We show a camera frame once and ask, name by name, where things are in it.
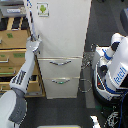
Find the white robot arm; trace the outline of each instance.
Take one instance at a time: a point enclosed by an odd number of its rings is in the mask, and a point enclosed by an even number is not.
[[[31,40],[31,37],[27,40],[25,63],[10,81],[11,90],[0,98],[0,128],[19,128],[26,115],[27,105],[24,95],[27,93],[29,80],[33,73],[34,56],[41,42],[39,39],[34,42]]]

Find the white panel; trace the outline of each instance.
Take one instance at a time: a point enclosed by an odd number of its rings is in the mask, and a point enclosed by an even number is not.
[[[47,99],[53,98],[76,98],[79,79],[74,78],[64,84],[52,82],[52,79],[44,79]]]
[[[36,33],[42,39],[39,57],[82,56],[91,0],[31,0],[31,2]],[[49,17],[38,16],[38,2],[48,3]]]
[[[55,65],[50,62],[61,64],[71,61],[64,65]],[[56,60],[38,60],[42,78],[58,77],[79,77],[81,71],[82,59],[56,59]]]

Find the drawer handle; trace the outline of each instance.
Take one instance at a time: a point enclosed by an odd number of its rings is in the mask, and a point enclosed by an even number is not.
[[[52,82],[55,82],[57,84],[65,84],[67,82],[69,82],[70,79],[58,79],[58,80],[52,80]]]
[[[54,61],[50,61],[50,63],[55,64],[55,65],[59,65],[59,66],[68,64],[70,62],[71,62],[71,60],[67,60],[66,62],[63,62],[63,63],[57,63],[57,62],[54,62]]]
[[[7,60],[5,60],[5,61],[0,61],[0,63],[8,63],[8,58],[7,58]]]
[[[5,91],[8,91],[8,90],[3,90],[3,86],[1,86],[0,92],[5,92]]]
[[[16,71],[14,71],[14,72],[0,72],[0,75],[13,75],[15,73],[16,73]]]

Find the cabinet drawer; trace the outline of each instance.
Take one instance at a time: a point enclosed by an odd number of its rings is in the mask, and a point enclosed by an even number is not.
[[[5,92],[10,90],[9,86],[10,82],[0,82],[0,92]],[[38,81],[30,81],[29,86],[28,86],[28,93],[29,92],[38,92],[40,91],[40,86]]]
[[[0,66],[21,66],[25,62],[26,49],[0,50]]]
[[[15,76],[21,67],[0,67],[0,77]]]
[[[0,67],[0,77],[15,76],[19,72],[20,68],[21,68],[21,66],[17,66],[17,67]],[[33,75],[38,75],[38,70],[37,70],[36,65],[35,65],[34,70],[33,70]]]
[[[0,49],[8,48],[26,48],[26,41],[28,38],[27,30],[6,30],[0,31]]]
[[[48,99],[77,97],[78,78],[44,79],[43,82]]]
[[[38,59],[43,78],[78,77],[82,59]]]

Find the floor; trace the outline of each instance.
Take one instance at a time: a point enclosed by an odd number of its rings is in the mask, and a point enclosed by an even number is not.
[[[92,0],[89,27],[85,45],[85,58],[92,57],[91,45],[109,46],[112,34],[118,32],[126,36],[121,22],[120,12],[128,7],[128,1]],[[90,79],[90,67],[83,60],[81,79]],[[80,80],[81,90],[88,90],[90,82]],[[101,105],[93,96],[92,90],[87,93],[78,91],[77,99],[28,98],[28,112],[20,128],[36,128],[44,125],[79,125],[82,128],[92,128],[91,115],[98,117],[103,128],[106,119],[101,114]]]

